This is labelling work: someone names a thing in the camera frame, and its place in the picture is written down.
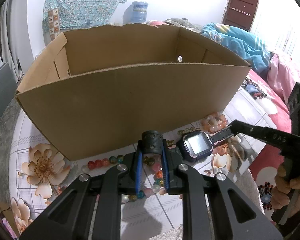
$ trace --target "concrete floor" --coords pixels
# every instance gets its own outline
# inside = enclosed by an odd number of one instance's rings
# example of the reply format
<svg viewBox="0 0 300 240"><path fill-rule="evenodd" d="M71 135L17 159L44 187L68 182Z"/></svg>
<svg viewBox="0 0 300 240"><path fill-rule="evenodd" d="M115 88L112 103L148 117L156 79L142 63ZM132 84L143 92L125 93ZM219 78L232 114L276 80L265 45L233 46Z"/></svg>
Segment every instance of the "concrete floor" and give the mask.
<svg viewBox="0 0 300 240"><path fill-rule="evenodd" d="M10 203L9 153L20 106L13 99L0 119L0 201Z"/></svg>

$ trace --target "black watch strap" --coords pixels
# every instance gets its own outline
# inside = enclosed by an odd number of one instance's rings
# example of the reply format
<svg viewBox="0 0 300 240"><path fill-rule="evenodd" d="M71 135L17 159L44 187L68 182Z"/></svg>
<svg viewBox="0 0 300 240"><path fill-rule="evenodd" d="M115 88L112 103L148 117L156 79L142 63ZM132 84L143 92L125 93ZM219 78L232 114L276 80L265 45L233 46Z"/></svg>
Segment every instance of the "black watch strap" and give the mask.
<svg viewBox="0 0 300 240"><path fill-rule="evenodd" d="M235 134L231 131L230 129L231 125L229 125L226 128L223 128L222 130L220 130L219 132L216 132L215 134L209 135L212 139L212 143L214 145L221 145L226 139L234 136Z"/></svg>

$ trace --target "small cardboard box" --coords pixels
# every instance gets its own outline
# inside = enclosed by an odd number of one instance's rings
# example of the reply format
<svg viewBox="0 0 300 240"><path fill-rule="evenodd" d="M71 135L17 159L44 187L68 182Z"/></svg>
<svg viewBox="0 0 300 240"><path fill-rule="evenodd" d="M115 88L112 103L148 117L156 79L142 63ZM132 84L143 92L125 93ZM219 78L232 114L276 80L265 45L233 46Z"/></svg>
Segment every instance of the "small cardboard box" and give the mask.
<svg viewBox="0 0 300 240"><path fill-rule="evenodd" d="M249 66L185 28L104 25L61 33L34 61L16 98L73 161L224 109Z"/></svg>

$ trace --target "brown door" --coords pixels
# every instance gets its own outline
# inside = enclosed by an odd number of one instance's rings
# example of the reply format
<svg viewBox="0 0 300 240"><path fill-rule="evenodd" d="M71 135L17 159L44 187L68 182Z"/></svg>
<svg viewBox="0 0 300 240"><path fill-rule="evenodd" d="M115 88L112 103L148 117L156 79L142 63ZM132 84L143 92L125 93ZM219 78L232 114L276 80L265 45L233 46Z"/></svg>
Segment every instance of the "brown door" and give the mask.
<svg viewBox="0 0 300 240"><path fill-rule="evenodd" d="M229 0L222 24L249 31L257 10L258 0Z"/></svg>

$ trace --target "metal screw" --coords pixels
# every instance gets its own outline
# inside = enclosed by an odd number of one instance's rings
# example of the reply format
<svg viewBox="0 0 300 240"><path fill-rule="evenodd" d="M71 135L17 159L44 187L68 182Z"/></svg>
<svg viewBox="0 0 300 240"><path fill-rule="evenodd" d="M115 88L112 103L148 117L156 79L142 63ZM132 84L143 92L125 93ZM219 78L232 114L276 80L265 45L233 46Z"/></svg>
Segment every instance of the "metal screw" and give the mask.
<svg viewBox="0 0 300 240"><path fill-rule="evenodd" d="M217 178L218 180L225 180L225 179L226 179L226 176L225 176L223 173L218 173L218 174L216 175L216 178Z"/></svg>
<svg viewBox="0 0 300 240"><path fill-rule="evenodd" d="M87 181L89 179L89 175L88 174L81 174L79 176L79 180L84 182L84 181Z"/></svg>
<svg viewBox="0 0 300 240"><path fill-rule="evenodd" d="M127 169L127 166L124 164L119 164L119 165L117 165L117 169L119 171L125 171Z"/></svg>
<svg viewBox="0 0 300 240"><path fill-rule="evenodd" d="M188 169L188 165L187 164L180 164L179 165L179 169L182 170L182 171L186 171Z"/></svg>

